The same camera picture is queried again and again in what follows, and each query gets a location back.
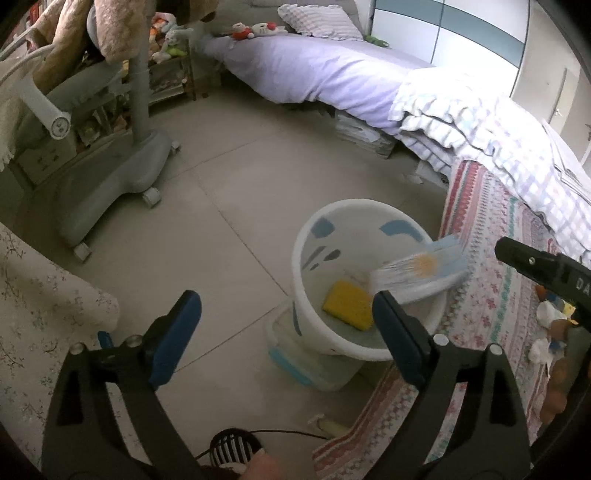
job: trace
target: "baby bouncer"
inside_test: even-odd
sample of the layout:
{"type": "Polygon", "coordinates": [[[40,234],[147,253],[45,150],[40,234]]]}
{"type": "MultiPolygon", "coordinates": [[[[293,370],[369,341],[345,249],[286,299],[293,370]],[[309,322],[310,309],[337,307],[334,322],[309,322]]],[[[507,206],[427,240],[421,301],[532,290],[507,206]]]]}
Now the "baby bouncer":
{"type": "MultiPolygon", "coordinates": [[[[47,156],[54,154],[55,158],[59,157],[60,153],[55,150],[60,148],[59,144],[71,141],[73,123],[93,111],[98,112],[99,117],[106,117],[103,109],[106,103],[117,96],[129,95],[131,129],[113,132],[108,123],[103,122],[102,125],[106,124],[106,136],[90,149],[75,155],[57,172],[61,176],[56,195],[57,230],[81,261],[90,255],[89,247],[83,242],[85,236],[120,195],[142,193],[149,207],[160,201],[160,192],[152,185],[168,155],[178,149],[178,144],[173,145],[165,131],[149,127],[148,42],[154,13],[154,0],[147,0],[144,21],[137,28],[138,38],[134,39],[137,42],[134,48],[138,53],[129,61],[128,83],[122,82],[122,62],[115,58],[113,62],[102,61],[76,73],[53,88],[47,96],[35,84],[34,71],[17,82],[14,88],[13,94],[19,95],[30,112],[24,115],[18,128],[17,158],[11,162],[11,168],[28,191],[36,185],[20,167],[19,153],[27,148],[51,145],[52,150],[47,156]]],[[[97,26],[95,5],[92,5],[86,28],[92,43],[100,49],[97,26]]],[[[8,57],[24,41],[23,35],[2,52],[0,60],[8,57]]],[[[34,59],[45,59],[53,47],[45,46],[28,54],[0,81],[34,59]]]]}

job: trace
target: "caster wheel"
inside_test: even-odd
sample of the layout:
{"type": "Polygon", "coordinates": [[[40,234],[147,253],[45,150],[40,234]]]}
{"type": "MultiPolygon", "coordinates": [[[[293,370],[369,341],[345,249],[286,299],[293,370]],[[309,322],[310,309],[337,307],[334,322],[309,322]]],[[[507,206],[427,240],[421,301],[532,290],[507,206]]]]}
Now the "caster wheel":
{"type": "Polygon", "coordinates": [[[74,256],[80,261],[80,263],[84,263],[91,253],[92,250],[84,242],[74,247],[74,256]]]}
{"type": "Polygon", "coordinates": [[[160,200],[162,200],[162,195],[160,195],[160,190],[158,190],[156,187],[150,187],[148,190],[143,192],[142,200],[149,208],[152,208],[160,200]]]}
{"type": "Polygon", "coordinates": [[[180,142],[177,142],[176,140],[173,141],[173,144],[170,147],[170,154],[171,155],[175,155],[178,152],[180,152],[180,150],[181,150],[181,144],[180,144],[180,142]]]}

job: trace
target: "white pillow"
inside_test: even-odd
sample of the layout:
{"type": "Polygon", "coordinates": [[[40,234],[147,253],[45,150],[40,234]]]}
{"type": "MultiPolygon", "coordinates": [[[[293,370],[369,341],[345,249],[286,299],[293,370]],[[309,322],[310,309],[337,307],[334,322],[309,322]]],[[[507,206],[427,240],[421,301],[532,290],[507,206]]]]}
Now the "white pillow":
{"type": "Polygon", "coordinates": [[[363,35],[339,5],[281,5],[277,12],[284,22],[302,35],[330,40],[360,40],[363,35]]]}

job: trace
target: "plastic bucket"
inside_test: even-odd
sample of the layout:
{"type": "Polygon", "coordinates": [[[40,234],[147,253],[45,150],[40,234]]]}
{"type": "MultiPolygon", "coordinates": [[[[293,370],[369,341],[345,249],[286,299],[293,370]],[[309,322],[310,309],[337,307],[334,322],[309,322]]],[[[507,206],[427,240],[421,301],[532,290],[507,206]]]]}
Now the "plastic bucket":
{"type": "MultiPolygon", "coordinates": [[[[322,310],[337,280],[366,288],[368,274],[384,262],[406,257],[432,240],[400,210],[374,200],[350,199],[316,212],[295,240],[291,269],[294,326],[309,347],[329,355],[366,361],[392,359],[379,330],[357,330],[322,310]]],[[[446,292],[406,305],[433,333],[443,317],[446,292]]]]}

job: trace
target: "white wall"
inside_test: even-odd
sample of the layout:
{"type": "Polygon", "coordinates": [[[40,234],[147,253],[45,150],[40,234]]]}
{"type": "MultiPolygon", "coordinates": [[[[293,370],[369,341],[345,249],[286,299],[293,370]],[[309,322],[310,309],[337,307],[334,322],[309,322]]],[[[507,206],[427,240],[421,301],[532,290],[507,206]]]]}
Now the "white wall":
{"type": "Polygon", "coordinates": [[[542,7],[532,1],[530,29],[513,100],[536,118],[549,120],[565,68],[579,76],[579,62],[566,40],[542,7]]]}
{"type": "Polygon", "coordinates": [[[560,133],[562,139],[570,147],[579,160],[589,145],[589,127],[591,125],[591,83],[582,73],[574,94],[573,106],[566,118],[566,123],[560,133]]]}
{"type": "Polygon", "coordinates": [[[359,21],[364,34],[369,34],[371,22],[370,17],[374,13],[375,0],[355,0],[359,12],[359,21]]]}

